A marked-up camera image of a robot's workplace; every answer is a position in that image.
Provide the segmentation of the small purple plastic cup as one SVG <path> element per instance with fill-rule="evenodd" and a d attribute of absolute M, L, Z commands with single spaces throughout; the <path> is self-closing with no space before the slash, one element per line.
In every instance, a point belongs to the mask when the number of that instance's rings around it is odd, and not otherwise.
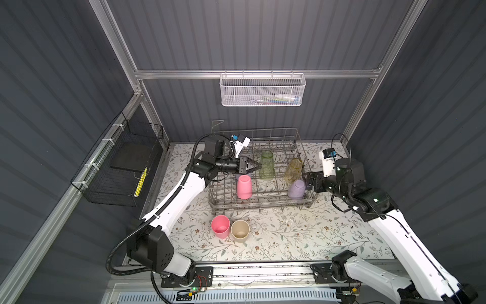
<path fill-rule="evenodd" d="M 296 180 L 294 181 L 288 190 L 288 197 L 291 200 L 300 200 L 305 196 L 305 193 L 302 190 L 305 189 L 306 183 L 303 180 Z"/>

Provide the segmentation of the yellow transparent glass cup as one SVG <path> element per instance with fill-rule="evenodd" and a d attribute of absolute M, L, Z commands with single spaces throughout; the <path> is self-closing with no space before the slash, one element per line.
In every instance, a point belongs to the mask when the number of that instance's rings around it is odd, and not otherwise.
<path fill-rule="evenodd" d="M 293 158 L 286 168 L 286 172 L 284 174 L 285 182 L 291 185 L 293 182 L 301 178 L 301 172 L 302 161 L 299 158 Z"/>

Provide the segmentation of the green transparent glass cup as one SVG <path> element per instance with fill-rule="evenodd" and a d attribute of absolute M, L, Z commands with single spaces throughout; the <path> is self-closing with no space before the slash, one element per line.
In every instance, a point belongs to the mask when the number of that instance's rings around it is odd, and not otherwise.
<path fill-rule="evenodd" d="M 259 170 L 259 177 L 264 181 L 270 181 L 275 178 L 275 166 L 273 161 L 273 153 L 270 150 L 264 151 L 261 154 L 261 169 Z"/>

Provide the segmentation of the pink plastic cup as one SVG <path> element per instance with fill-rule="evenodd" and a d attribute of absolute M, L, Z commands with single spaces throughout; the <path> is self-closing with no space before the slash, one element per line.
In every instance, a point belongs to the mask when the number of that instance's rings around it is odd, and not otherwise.
<path fill-rule="evenodd" d="M 225 215 L 217 215 L 211 221 L 211 230 L 215 233 L 217 238 L 225 239 L 230 234 L 230 220 Z"/>
<path fill-rule="evenodd" d="M 253 194 L 252 180 L 248 175 L 241 175 L 237 181 L 237 197 L 241 200 L 249 199 Z"/>

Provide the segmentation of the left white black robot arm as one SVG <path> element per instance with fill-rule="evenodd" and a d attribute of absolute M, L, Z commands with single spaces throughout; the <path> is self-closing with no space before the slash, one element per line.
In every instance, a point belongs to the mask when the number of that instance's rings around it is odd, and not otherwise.
<path fill-rule="evenodd" d="M 192 280 L 194 261 L 176 252 L 170 240 L 177 220 L 197 195 L 216 182 L 219 173 L 244 175 L 261 168 L 260 163 L 241 154 L 251 142 L 242 134 L 212 133 L 198 141 L 205 144 L 204 149 L 192 150 L 181 180 L 127 237 L 127 256 L 142 265 L 142 272 L 165 272 Z"/>

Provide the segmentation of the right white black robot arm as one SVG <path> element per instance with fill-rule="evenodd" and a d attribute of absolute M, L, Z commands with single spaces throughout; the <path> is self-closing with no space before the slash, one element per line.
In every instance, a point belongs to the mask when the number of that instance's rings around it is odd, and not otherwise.
<path fill-rule="evenodd" d="M 362 163 L 340 158 L 331 148 L 319 157 L 322 170 L 302 175 L 306 187 L 341 199 L 349 212 L 357 213 L 381 236 L 407 273 L 407 277 L 396 276 L 345 250 L 332 258 L 329 273 L 335 282 L 362 282 L 394 303 L 473 303 L 478 299 L 472 285 L 460 283 L 430 253 L 391 196 L 367 186 Z"/>

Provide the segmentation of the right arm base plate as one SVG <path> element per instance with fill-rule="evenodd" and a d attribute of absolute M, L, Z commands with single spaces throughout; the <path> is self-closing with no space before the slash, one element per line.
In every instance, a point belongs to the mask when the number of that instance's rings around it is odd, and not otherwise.
<path fill-rule="evenodd" d="M 316 284 L 358 283 L 348 275 L 344 265 L 340 263 L 313 263 L 310 269 Z"/>

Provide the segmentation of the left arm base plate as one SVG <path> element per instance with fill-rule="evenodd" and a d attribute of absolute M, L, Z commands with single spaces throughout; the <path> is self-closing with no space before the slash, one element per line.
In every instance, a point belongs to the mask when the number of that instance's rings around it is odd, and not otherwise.
<path fill-rule="evenodd" d="M 191 267 L 185 276 L 162 274 L 162 288 L 208 288 L 213 283 L 214 268 L 208 266 Z"/>

